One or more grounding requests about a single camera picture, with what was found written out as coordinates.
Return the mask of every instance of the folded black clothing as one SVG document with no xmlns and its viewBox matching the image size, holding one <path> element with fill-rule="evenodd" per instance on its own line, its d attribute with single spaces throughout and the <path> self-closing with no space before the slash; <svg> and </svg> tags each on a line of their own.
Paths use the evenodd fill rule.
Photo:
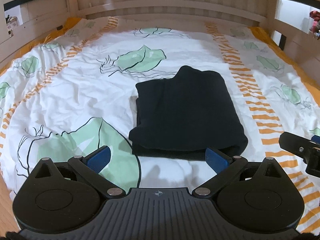
<svg viewBox="0 0 320 240">
<path fill-rule="evenodd" d="M 182 66 L 171 79 L 136 88 L 137 126 L 129 133 L 133 154 L 204 159 L 207 147 L 229 156 L 246 148 L 248 139 L 219 73 Z"/>
</svg>

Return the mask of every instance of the orange fabric edge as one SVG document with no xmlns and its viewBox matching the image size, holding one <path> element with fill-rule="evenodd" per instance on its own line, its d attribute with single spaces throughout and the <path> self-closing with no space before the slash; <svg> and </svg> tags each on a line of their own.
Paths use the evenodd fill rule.
<svg viewBox="0 0 320 240">
<path fill-rule="evenodd" d="M 261 27 L 248 27 L 252 34 L 260 41 L 266 43 L 274 53 L 281 58 L 284 62 L 292 65 L 294 70 L 297 72 L 298 76 L 301 78 L 301 82 L 308 89 L 310 94 L 313 96 L 315 102 L 320 106 L 320 86 L 315 80 L 310 78 L 302 68 L 298 66 L 292 59 L 290 59 L 278 46 L 277 44 L 268 36 L 264 29 Z"/>
<path fill-rule="evenodd" d="M 8 68 L 11 66 L 13 60 L 22 57 L 23 55 L 30 52 L 35 46 L 37 46 L 39 44 L 46 44 L 46 43 L 54 40 L 55 38 L 58 38 L 59 36 L 64 35 L 68 30 L 70 30 L 73 26 L 75 26 L 80 20 L 81 20 L 81 18 L 76 18 L 76 17 L 68 18 L 61 30 L 53 31 L 45 38 L 40 39 L 40 40 L 30 41 L 29 43 L 27 43 L 26 45 L 21 47 L 18 50 L 18 52 L 13 56 L 13 59 L 10 62 L 8 62 L 0 70 L 0 76 L 2 76 L 8 70 Z"/>
</svg>

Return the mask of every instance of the triangular cutout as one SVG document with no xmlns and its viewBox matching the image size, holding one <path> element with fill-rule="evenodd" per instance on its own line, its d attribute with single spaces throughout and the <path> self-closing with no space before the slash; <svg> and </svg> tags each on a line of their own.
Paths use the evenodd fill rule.
<svg viewBox="0 0 320 240">
<path fill-rule="evenodd" d="M 279 172 L 276 170 L 276 168 L 274 167 L 274 165 L 272 163 L 268 164 L 265 176 L 274 177 L 274 178 L 281 178 L 281 175 L 279 174 Z"/>
<path fill-rule="evenodd" d="M 45 177 L 50 177 L 50 176 L 51 176 L 51 173 L 50 173 L 49 167 L 47 164 L 44 163 L 44 164 L 42 164 L 42 166 L 39 169 L 35 178 L 39 179 L 39 178 L 45 178 Z"/>
</svg>

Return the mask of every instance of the screw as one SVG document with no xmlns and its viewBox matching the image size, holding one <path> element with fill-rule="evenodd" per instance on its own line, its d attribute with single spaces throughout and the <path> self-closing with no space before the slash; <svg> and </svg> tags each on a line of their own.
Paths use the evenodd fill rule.
<svg viewBox="0 0 320 240">
<path fill-rule="evenodd" d="M 118 195 L 122 194 L 122 189 L 120 189 L 118 187 L 112 187 L 112 188 L 107 190 L 107 193 L 110 196 L 118 196 Z"/>
<path fill-rule="evenodd" d="M 199 187 L 195 190 L 195 192 L 200 196 L 207 196 L 211 191 L 206 187 Z"/>
</svg>

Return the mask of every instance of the bed sheet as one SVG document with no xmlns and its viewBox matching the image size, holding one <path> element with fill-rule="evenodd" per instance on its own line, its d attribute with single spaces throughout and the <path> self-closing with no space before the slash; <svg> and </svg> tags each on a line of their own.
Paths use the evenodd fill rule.
<svg viewBox="0 0 320 240">
<path fill-rule="evenodd" d="M 204 162 L 137 157 L 135 84 L 171 78 L 183 65 L 221 74 L 244 126 L 249 161 L 275 157 L 306 208 L 301 232 L 320 231 L 320 193 L 305 164 L 283 151 L 283 131 L 320 134 L 319 107 L 295 69 L 248 28 L 213 23 L 104 17 L 82 19 L 64 36 L 34 47 L 0 77 L 0 164 L 13 199 L 37 161 L 67 161 L 108 145 L 100 173 L 130 187 L 188 187 L 215 175 Z"/>
</svg>

